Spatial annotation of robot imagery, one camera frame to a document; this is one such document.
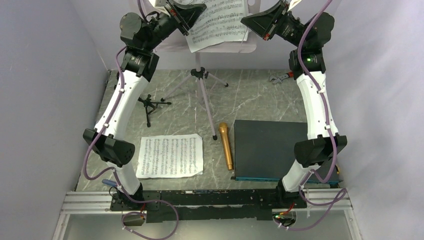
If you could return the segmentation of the black microphone stand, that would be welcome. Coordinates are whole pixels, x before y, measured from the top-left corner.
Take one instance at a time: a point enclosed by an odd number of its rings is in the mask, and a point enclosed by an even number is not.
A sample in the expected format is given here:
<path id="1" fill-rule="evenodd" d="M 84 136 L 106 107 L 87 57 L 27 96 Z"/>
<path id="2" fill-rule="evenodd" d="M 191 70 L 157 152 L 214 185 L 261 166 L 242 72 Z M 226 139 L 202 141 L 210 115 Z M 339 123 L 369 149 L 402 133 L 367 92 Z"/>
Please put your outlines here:
<path id="1" fill-rule="evenodd" d="M 162 105 L 171 105 L 171 102 L 165 102 L 165 100 L 162 98 L 159 102 L 152 101 L 152 96 L 150 94 L 147 95 L 145 99 L 139 97 L 138 101 L 143 103 L 143 107 L 145 109 L 145 116 L 146 116 L 146 126 L 148 128 L 151 127 L 151 121 L 150 121 L 150 114 L 153 113 L 160 104 Z"/>

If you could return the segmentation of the blue pen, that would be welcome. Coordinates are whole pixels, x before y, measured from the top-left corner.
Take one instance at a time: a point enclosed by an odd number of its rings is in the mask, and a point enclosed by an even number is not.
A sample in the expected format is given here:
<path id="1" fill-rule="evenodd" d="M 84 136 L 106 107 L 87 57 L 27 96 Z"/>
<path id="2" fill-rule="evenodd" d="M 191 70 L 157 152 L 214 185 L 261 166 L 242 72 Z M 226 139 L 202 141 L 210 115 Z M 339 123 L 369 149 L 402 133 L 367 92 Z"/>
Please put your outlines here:
<path id="1" fill-rule="evenodd" d="M 110 187 L 117 187 L 117 183 L 113 180 L 109 180 L 109 179 L 102 179 L 101 183 Z"/>

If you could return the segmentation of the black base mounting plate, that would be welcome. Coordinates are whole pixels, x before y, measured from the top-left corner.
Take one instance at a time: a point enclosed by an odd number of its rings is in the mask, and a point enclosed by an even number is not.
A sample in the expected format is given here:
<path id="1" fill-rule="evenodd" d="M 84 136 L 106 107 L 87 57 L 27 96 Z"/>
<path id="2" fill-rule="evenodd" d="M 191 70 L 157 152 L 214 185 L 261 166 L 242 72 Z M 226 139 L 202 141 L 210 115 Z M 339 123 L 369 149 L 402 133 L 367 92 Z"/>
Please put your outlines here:
<path id="1" fill-rule="evenodd" d="M 146 211 L 148 223 L 164 221 L 256 219 L 268 221 L 278 210 L 294 207 L 305 209 L 306 202 L 299 196 L 281 200 L 276 189 L 224 190 L 145 190 L 149 203 L 125 205 L 123 195 L 114 193 L 110 203 L 112 212 Z"/>

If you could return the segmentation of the gold microphone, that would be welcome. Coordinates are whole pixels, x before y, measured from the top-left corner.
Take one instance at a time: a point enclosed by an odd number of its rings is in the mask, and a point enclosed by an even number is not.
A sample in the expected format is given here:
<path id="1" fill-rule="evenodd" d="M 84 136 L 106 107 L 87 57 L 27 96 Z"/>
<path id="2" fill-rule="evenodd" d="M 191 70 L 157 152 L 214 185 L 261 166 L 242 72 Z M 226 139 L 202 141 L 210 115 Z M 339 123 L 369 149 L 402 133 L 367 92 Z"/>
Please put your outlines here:
<path id="1" fill-rule="evenodd" d="M 221 136 L 226 167 L 229 171 L 232 171 L 234 169 L 234 164 L 232 159 L 228 125 L 225 122 L 221 122 L 218 126 L 218 130 Z"/>

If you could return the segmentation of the dark blue flat box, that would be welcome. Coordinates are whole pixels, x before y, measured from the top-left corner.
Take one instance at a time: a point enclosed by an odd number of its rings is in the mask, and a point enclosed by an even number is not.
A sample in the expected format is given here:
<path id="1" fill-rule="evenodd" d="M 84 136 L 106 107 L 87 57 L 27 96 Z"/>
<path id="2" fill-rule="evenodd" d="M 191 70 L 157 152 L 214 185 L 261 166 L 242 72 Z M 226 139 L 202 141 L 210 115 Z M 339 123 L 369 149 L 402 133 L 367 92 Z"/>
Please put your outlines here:
<path id="1" fill-rule="evenodd" d="M 311 136 L 308 123 L 237 119 L 233 130 L 234 180 L 294 185 L 309 173 L 295 156 L 295 144 Z"/>

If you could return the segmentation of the orange handled adjustable wrench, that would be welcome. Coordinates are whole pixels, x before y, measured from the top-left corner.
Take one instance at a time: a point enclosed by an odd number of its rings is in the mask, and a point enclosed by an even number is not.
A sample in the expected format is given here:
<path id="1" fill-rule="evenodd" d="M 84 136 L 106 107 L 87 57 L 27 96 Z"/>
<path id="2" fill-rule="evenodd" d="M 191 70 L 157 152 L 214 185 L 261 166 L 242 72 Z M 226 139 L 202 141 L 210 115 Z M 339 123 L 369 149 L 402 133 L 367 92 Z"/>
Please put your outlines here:
<path id="1" fill-rule="evenodd" d="M 294 74 L 293 72 L 287 72 L 281 76 L 270 76 L 268 81 L 271 82 L 273 85 L 282 83 L 284 80 L 293 78 Z"/>

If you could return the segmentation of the aluminium frame rail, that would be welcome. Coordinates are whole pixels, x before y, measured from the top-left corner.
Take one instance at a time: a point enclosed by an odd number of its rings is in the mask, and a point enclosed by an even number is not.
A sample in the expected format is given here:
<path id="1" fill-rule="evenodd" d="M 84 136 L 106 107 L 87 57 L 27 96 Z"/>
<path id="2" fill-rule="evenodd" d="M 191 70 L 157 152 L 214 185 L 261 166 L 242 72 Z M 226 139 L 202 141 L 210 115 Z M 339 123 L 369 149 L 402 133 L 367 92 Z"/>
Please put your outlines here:
<path id="1" fill-rule="evenodd" d="M 309 188 L 306 190 L 306 198 L 314 203 L 327 203 L 336 196 L 341 188 Z M 126 214 L 131 210 L 112 210 L 112 196 L 108 191 L 76 191 L 67 192 L 63 201 L 60 214 Z M 188 205 L 189 209 L 200 207 L 234 207 L 241 208 L 243 204 L 230 205 Z M 307 203 L 306 208 L 294 207 L 290 212 L 320 212 L 326 211 L 328 206 L 315 206 Z M 352 211 L 353 205 L 349 195 L 337 201 L 330 210 L 332 211 Z"/>

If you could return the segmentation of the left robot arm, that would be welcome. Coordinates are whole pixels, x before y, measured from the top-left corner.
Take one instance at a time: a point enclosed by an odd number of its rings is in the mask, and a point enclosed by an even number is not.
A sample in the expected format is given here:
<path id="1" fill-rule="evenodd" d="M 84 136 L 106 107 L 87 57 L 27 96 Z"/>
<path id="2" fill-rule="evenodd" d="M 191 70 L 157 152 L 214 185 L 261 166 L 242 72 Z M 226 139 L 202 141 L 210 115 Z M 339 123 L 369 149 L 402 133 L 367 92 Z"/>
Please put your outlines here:
<path id="1" fill-rule="evenodd" d="M 84 177 L 93 181 L 111 170 L 117 190 L 126 194 L 123 202 L 131 210 L 143 205 L 144 196 L 142 184 L 131 165 L 135 145 L 124 138 L 132 111 L 157 68 L 159 56 L 154 49 L 176 30 L 188 36 L 207 6 L 164 0 L 158 8 L 150 13 L 150 19 L 135 12 L 126 13 L 120 19 L 120 40 L 125 46 L 120 50 L 123 59 L 117 62 L 118 83 L 99 121 L 83 132 L 88 144 L 82 167 Z M 87 172 L 91 152 L 107 164 L 107 169 L 95 176 Z"/>

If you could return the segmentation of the sheet music page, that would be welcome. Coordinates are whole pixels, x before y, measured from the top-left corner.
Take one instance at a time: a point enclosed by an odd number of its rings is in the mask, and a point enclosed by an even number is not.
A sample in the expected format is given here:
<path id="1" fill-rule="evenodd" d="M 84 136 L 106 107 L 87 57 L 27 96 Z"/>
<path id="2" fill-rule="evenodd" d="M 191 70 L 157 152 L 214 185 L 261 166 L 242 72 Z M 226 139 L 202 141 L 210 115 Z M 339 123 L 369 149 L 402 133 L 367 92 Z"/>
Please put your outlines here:
<path id="1" fill-rule="evenodd" d="M 245 0 L 183 0 L 181 3 L 206 5 L 186 37 L 191 53 L 221 43 L 248 39 L 247 27 L 241 23 L 241 19 L 249 13 Z"/>
<path id="2" fill-rule="evenodd" d="M 137 178 L 186 178 L 202 175 L 203 171 L 203 139 L 198 134 L 141 138 Z"/>

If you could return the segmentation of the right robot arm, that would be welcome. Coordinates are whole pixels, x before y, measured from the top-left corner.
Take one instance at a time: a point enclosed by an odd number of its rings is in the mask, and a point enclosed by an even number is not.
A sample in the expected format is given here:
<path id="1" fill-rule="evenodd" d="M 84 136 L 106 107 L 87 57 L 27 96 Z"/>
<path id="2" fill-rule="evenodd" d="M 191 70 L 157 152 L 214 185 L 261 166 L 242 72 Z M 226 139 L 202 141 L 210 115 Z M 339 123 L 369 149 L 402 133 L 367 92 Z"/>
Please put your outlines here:
<path id="1" fill-rule="evenodd" d="M 335 24 L 334 17 L 326 12 L 330 3 L 327 1 L 306 23 L 293 16 L 294 0 L 280 0 L 268 10 L 240 21 L 265 41 L 278 36 L 296 46 L 289 55 L 289 68 L 302 95 L 307 140 L 295 144 L 295 160 L 276 187 L 275 200 L 282 208 L 289 207 L 295 198 L 302 198 L 306 181 L 330 162 L 328 174 L 318 178 L 321 183 L 328 182 L 338 153 L 347 145 L 347 137 L 339 134 L 333 120 L 327 94 L 323 47 L 330 41 Z"/>

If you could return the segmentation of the lilac music stand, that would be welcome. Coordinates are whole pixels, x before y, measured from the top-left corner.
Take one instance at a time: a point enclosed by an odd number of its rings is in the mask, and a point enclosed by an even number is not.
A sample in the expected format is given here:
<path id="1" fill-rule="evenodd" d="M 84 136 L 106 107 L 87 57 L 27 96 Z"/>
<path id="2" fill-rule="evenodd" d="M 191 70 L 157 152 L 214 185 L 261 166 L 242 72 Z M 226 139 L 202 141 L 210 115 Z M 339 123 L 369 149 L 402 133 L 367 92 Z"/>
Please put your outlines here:
<path id="1" fill-rule="evenodd" d="M 259 0 L 246 0 L 248 6 L 248 15 L 258 13 L 260 10 L 261 1 Z M 179 33 L 172 33 L 170 37 L 165 39 L 162 43 L 156 46 L 153 50 L 154 52 L 159 53 L 178 53 L 178 52 L 191 52 L 186 40 L 187 36 L 183 36 Z M 216 77 L 215 75 L 209 73 L 202 65 L 201 65 L 201 54 L 202 53 L 251 53 L 257 47 L 256 37 L 253 36 L 252 33 L 248 30 L 248 36 L 246 41 L 235 41 L 235 42 L 223 42 L 220 44 L 216 44 L 210 47 L 206 47 L 202 50 L 191 52 L 195 55 L 195 68 L 193 68 L 183 81 L 181 81 L 176 87 L 181 87 L 186 81 L 191 78 L 196 79 L 196 83 L 198 86 L 197 94 L 199 98 L 199 102 L 204 104 L 203 109 L 207 112 L 212 138 L 214 140 L 217 139 L 217 134 L 214 127 L 214 122 L 212 118 L 212 113 L 209 105 L 209 95 L 208 90 L 206 88 L 206 80 L 208 78 L 212 78 L 216 83 L 221 83 L 225 87 L 228 86 L 228 83 L 223 81 L 222 79 Z"/>

